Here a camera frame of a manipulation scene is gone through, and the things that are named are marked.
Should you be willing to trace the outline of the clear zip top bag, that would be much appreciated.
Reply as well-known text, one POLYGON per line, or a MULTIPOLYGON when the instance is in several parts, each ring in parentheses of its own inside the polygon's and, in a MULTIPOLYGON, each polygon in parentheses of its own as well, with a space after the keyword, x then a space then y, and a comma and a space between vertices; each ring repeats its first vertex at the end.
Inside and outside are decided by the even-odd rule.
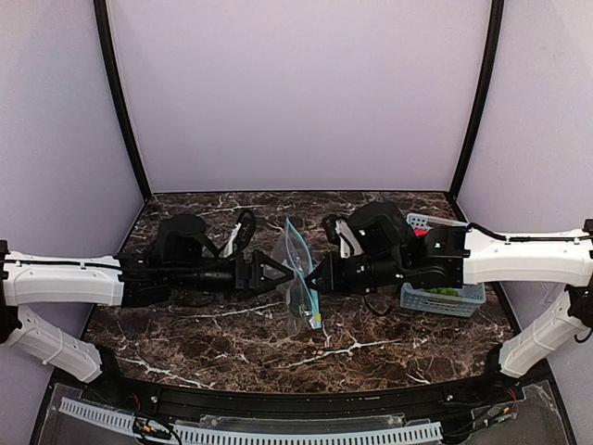
POLYGON ((289 217, 286 217, 284 220, 284 229, 271 251, 271 257, 293 270, 294 280, 292 283, 300 281, 309 290, 310 314, 305 318, 294 317, 288 311, 286 290, 292 283, 288 287, 281 288, 284 290, 284 299, 289 319, 289 332, 293 335, 301 329, 322 329, 319 293, 309 288, 306 284, 306 278, 314 270, 313 260, 305 238, 297 230, 289 217))

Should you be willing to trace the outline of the green grapes bunch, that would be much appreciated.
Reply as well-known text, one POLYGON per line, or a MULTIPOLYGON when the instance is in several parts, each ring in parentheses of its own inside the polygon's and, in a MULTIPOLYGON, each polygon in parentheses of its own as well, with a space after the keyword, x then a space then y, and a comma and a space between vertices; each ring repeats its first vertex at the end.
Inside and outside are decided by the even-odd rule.
POLYGON ((460 293, 458 292, 457 289, 448 288, 448 287, 430 288, 430 289, 426 289, 426 292, 431 295, 444 296, 447 298, 448 297, 458 298, 460 296, 460 293))

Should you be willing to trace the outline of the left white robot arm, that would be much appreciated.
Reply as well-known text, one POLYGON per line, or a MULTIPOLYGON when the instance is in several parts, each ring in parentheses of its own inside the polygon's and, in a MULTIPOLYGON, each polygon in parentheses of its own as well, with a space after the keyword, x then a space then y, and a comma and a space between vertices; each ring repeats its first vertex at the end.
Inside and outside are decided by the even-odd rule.
POLYGON ((114 353, 83 342, 43 320, 31 305, 82 302, 142 308, 170 300, 175 289, 249 299, 291 281, 294 273, 265 253, 244 254, 256 229, 243 210, 226 244, 207 235, 205 221, 177 214, 160 222, 140 254, 91 259, 35 257, 1 243, 1 342, 50 364, 85 384, 116 381, 114 353))

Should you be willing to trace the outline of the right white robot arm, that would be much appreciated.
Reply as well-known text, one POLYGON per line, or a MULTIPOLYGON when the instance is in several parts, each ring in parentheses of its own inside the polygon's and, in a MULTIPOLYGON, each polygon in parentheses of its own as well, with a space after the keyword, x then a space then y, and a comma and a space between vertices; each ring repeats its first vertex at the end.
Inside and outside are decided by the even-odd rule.
POLYGON ((371 202, 345 220, 341 247, 307 278, 325 295, 362 295, 383 286, 428 289, 494 282, 551 282, 564 286, 519 335, 495 347, 487 370, 525 375, 567 340, 592 328, 592 222, 553 234, 498 234, 470 222, 417 235, 392 201, 371 202))

